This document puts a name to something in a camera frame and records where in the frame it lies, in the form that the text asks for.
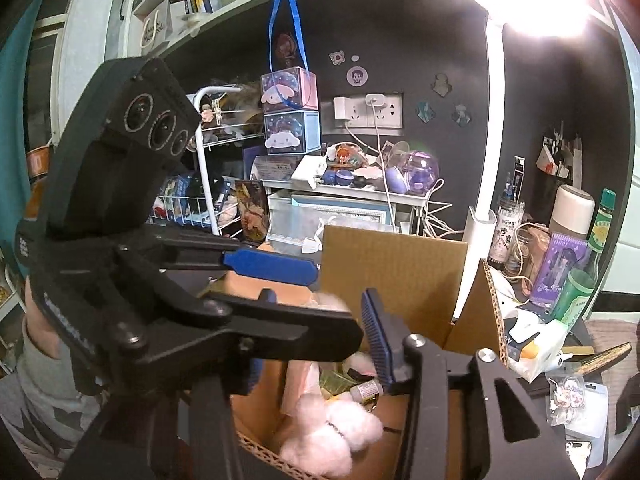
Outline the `blue cinnamoroll box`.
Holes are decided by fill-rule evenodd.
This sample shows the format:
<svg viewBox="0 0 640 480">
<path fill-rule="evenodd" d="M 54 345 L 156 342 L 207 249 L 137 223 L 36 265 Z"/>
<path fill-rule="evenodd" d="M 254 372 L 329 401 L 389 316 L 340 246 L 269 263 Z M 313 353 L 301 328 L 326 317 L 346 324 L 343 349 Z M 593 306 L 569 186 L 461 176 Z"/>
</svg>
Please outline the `blue cinnamoroll box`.
<svg viewBox="0 0 640 480">
<path fill-rule="evenodd" d="M 318 110 L 293 110 L 264 116 L 268 155 L 306 155 L 321 148 Z"/>
</svg>

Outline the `pink plush toy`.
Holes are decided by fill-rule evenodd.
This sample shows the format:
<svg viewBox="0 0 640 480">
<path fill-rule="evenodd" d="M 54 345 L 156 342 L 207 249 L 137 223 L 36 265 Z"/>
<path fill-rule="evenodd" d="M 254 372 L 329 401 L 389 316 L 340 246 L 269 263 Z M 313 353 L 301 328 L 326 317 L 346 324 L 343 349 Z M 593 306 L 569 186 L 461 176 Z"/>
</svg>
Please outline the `pink plush toy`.
<svg viewBox="0 0 640 480">
<path fill-rule="evenodd" d="M 292 419 L 292 426 L 282 436 L 279 456 L 312 476 L 348 476 L 354 456 L 384 434 L 382 422 L 360 403 L 322 396 L 320 367 L 314 361 L 288 362 L 281 413 Z"/>
</svg>

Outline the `white wall power strip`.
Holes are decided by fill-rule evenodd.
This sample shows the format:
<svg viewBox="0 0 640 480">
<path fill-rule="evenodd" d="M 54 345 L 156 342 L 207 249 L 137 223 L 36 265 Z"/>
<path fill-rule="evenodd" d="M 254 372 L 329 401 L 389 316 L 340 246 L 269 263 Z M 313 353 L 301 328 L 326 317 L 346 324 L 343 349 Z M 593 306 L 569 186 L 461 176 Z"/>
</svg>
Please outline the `white wall power strip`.
<svg viewBox="0 0 640 480">
<path fill-rule="evenodd" d="M 401 93 L 379 93 L 361 96 L 336 96 L 333 99 L 334 119 L 349 128 L 401 130 L 404 128 L 404 109 Z"/>
</svg>

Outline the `white penguin plush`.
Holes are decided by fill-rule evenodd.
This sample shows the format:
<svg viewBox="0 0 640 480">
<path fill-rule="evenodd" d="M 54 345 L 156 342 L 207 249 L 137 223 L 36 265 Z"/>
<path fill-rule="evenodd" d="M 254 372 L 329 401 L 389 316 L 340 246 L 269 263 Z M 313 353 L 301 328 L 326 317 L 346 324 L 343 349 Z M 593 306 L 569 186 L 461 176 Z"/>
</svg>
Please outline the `white penguin plush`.
<svg viewBox="0 0 640 480">
<path fill-rule="evenodd" d="M 533 312 L 513 309 L 503 325 L 508 365 L 526 382 L 557 370 L 570 357 L 562 350 L 568 328 L 557 320 L 544 323 Z"/>
</svg>

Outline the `purple capsule toy ball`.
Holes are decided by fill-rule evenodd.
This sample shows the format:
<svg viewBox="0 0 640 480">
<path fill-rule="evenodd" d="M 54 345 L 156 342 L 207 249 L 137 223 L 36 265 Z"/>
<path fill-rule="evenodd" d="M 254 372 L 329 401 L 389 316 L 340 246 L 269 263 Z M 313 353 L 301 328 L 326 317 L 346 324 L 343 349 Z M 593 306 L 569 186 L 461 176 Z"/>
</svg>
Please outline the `purple capsule toy ball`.
<svg viewBox="0 0 640 480">
<path fill-rule="evenodd" d="M 408 192 L 425 196 L 439 179 L 439 163 L 431 153 L 412 151 L 402 163 L 402 172 L 408 184 Z"/>
</svg>

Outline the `white humidifier canister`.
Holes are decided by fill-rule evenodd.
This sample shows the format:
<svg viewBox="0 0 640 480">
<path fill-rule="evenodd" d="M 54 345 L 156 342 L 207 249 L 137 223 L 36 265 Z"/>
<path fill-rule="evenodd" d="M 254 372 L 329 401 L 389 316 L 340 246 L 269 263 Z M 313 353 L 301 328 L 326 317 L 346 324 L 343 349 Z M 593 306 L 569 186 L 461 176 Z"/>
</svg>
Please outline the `white humidifier canister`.
<svg viewBox="0 0 640 480">
<path fill-rule="evenodd" d="M 556 190 L 549 229 L 552 233 L 584 240 L 591 226 L 593 211 L 594 199 L 589 193 L 562 184 Z"/>
</svg>

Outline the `anime art acrylic stand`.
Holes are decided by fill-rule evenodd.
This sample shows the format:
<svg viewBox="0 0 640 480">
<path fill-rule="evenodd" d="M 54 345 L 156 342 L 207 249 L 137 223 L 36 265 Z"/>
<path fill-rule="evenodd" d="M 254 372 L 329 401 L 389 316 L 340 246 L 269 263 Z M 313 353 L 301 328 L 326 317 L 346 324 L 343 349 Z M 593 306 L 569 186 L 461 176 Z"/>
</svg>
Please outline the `anime art acrylic stand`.
<svg viewBox="0 0 640 480">
<path fill-rule="evenodd" d="M 270 228 L 270 211 L 264 185 L 256 180 L 237 180 L 235 198 L 244 238 L 251 243 L 262 244 Z"/>
</svg>

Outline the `green glass bottle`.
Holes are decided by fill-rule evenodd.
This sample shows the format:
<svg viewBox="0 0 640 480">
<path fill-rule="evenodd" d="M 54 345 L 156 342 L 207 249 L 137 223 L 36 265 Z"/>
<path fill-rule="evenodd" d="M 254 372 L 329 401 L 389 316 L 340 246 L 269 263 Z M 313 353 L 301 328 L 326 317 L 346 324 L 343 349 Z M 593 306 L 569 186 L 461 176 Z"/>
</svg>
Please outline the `green glass bottle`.
<svg viewBox="0 0 640 480">
<path fill-rule="evenodd" d="M 610 232 L 615 203 L 616 193 L 605 188 L 587 240 L 586 251 L 568 272 L 551 312 L 551 317 L 562 323 L 569 332 L 584 313 L 589 299 L 596 290 L 600 258 Z"/>
</svg>

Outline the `yellow label glue bottle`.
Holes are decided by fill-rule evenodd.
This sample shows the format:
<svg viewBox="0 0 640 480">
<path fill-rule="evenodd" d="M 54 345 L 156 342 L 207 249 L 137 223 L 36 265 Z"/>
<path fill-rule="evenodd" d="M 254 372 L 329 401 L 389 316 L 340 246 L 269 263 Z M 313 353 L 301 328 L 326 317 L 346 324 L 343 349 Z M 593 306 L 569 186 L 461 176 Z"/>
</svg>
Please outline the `yellow label glue bottle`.
<svg viewBox="0 0 640 480">
<path fill-rule="evenodd" d="M 334 396 L 335 400 L 352 401 L 361 405 L 375 404 L 384 394 L 381 383 L 376 379 L 370 379 L 357 384 Z"/>
</svg>

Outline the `purple photo card holder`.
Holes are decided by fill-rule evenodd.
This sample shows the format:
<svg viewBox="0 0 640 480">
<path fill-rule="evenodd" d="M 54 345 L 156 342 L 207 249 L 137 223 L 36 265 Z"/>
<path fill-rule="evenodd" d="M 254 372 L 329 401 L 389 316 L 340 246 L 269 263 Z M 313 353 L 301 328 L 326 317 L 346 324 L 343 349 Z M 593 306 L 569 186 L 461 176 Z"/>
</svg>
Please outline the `purple photo card holder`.
<svg viewBox="0 0 640 480">
<path fill-rule="evenodd" d="M 568 272 L 585 255 L 586 248 L 585 240 L 553 233 L 529 301 L 537 307 L 552 309 L 560 296 Z"/>
</svg>

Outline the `white desk lamp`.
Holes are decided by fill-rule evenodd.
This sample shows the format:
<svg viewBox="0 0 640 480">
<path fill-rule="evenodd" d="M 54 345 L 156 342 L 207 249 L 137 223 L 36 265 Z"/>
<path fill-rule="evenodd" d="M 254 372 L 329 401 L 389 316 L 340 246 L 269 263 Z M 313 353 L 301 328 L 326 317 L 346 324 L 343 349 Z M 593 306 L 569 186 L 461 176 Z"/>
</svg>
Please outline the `white desk lamp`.
<svg viewBox="0 0 640 480">
<path fill-rule="evenodd" d="M 486 146 L 476 204 L 468 209 L 463 240 L 468 244 L 454 318 L 469 299 L 480 260 L 488 256 L 497 216 L 494 198 L 506 114 L 506 58 L 503 29 L 510 27 L 530 38 L 574 38 L 590 17 L 588 0 L 474 0 L 487 11 L 488 115 Z"/>
</svg>

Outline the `teal curtain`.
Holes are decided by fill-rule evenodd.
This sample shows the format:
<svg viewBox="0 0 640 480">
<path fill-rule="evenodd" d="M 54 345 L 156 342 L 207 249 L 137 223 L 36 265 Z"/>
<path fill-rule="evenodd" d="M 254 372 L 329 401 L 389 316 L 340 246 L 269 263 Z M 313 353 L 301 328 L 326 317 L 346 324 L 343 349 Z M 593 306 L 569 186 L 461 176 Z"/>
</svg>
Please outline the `teal curtain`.
<svg viewBox="0 0 640 480">
<path fill-rule="evenodd" d="M 42 0 L 32 0 L 1 49 L 1 251 L 21 273 L 14 235 L 30 196 L 25 158 L 24 95 L 32 30 Z"/>
</svg>

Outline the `pink cinnamoroll box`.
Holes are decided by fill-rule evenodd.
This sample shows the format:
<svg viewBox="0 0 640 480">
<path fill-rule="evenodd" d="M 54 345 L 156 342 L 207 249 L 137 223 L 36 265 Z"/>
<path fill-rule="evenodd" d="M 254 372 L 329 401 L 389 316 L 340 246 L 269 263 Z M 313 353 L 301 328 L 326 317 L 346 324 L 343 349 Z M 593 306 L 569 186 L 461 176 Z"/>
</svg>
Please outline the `pink cinnamoroll box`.
<svg viewBox="0 0 640 480">
<path fill-rule="evenodd" d="M 317 78 L 303 67 L 290 67 L 262 75 L 260 102 L 265 114 L 290 110 L 318 110 Z"/>
</svg>

